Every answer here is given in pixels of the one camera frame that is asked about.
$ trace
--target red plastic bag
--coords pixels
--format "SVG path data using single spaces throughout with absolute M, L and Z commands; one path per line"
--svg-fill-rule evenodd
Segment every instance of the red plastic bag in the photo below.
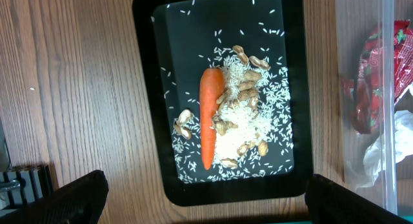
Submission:
M 394 22 L 394 97 L 395 104 L 413 82 L 413 30 L 410 21 Z M 381 94 L 382 75 L 380 56 L 382 37 L 375 29 L 366 40 L 360 55 L 357 78 L 341 78 L 341 88 L 345 96 L 356 102 L 356 109 L 350 112 L 350 121 L 360 134 L 369 134 L 378 127 L 379 109 L 383 102 Z

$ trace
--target orange carrot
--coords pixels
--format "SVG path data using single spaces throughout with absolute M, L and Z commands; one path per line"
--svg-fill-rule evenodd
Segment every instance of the orange carrot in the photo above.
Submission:
M 201 157 L 205 169 L 209 170 L 214 160 L 216 131 L 211 129 L 212 116 L 217 112 L 216 103 L 225 89 L 224 74 L 221 69 L 208 68 L 201 78 L 199 103 L 201 107 Z

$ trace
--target wooden table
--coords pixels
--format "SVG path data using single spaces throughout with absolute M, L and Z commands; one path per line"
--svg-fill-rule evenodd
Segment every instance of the wooden table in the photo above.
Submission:
M 314 169 L 342 184 L 334 3 L 304 0 Z M 188 208 L 167 200 L 131 7 L 0 0 L 0 116 L 12 164 L 51 165 L 56 187 L 104 170 L 101 223 L 307 216 L 303 196 Z

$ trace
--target plastic container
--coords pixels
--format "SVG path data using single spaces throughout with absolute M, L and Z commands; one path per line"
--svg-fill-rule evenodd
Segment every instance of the plastic container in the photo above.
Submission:
M 404 101 L 408 99 L 405 97 L 411 96 L 407 92 L 395 107 L 394 34 L 396 33 L 394 33 L 394 21 L 411 19 L 413 17 L 412 4 L 413 0 L 336 0 L 337 53 L 341 81 L 341 127 L 345 182 L 359 195 L 395 214 L 398 213 L 398 198 L 411 198 L 411 192 L 407 188 L 409 185 L 411 187 L 413 183 L 408 172 L 403 172 L 408 175 L 403 179 L 397 177 L 397 168 L 399 167 L 396 166 L 395 160 L 394 112 L 395 110 L 406 109 L 412 111 L 413 106 L 411 100 Z M 378 35 L 374 35 L 374 29 L 377 29 Z M 364 47 L 367 41 L 376 40 L 378 48 L 381 50 L 374 54 L 367 52 L 366 57 L 365 55 L 362 56 L 366 54 Z M 378 72 L 377 93 L 382 96 L 382 100 L 379 99 L 378 101 L 377 122 L 372 118 L 372 112 L 364 117 L 366 123 L 370 123 L 370 128 L 365 128 L 358 121 L 362 119 L 360 118 L 362 112 L 358 112 L 361 102 L 357 99 L 361 99 L 362 95 L 358 94 L 356 88 L 352 90 L 343 86 L 345 82 L 341 80 L 342 78 L 357 80 L 357 78 L 369 76 L 366 68 L 360 66 L 361 58 L 365 60 L 364 62 L 376 62 L 375 70 Z M 358 80 L 355 81 L 355 84 L 359 86 L 362 83 Z M 352 94 L 354 100 L 349 98 L 349 93 Z M 372 107 L 373 96 L 368 97 L 369 108 Z M 379 136 L 382 136 L 379 142 L 381 153 L 378 156 L 381 158 L 381 163 L 378 166 L 381 172 L 378 174 L 377 180 L 368 181 L 363 158 L 367 147 L 373 144 Z M 413 163 L 408 158 L 405 161 L 408 164 Z M 402 163 L 405 164 L 404 170 L 409 171 L 411 167 L 403 161 L 400 164 Z M 403 180 L 404 189 L 402 194 L 398 194 L 398 183 L 401 180 Z M 372 183 L 372 186 L 365 186 L 368 182 Z M 412 199 L 403 199 L 403 201 L 401 205 L 411 207 Z M 403 212 L 402 214 L 407 215 L 411 212 Z

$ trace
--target tray rim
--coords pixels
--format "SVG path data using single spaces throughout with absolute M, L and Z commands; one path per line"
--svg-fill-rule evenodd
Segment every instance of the tray rim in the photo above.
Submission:
M 286 55 L 294 54 L 294 60 L 286 58 L 290 87 L 302 88 L 290 89 L 294 161 L 300 163 L 294 163 L 293 170 L 282 175 L 194 184 L 185 184 L 177 176 L 163 90 L 162 86 L 156 86 L 162 82 L 150 21 L 159 5 L 180 1 L 188 0 L 133 0 L 132 3 L 165 195 L 172 203 L 184 207 L 302 195 L 307 179 L 313 175 L 303 0 L 281 0 Z

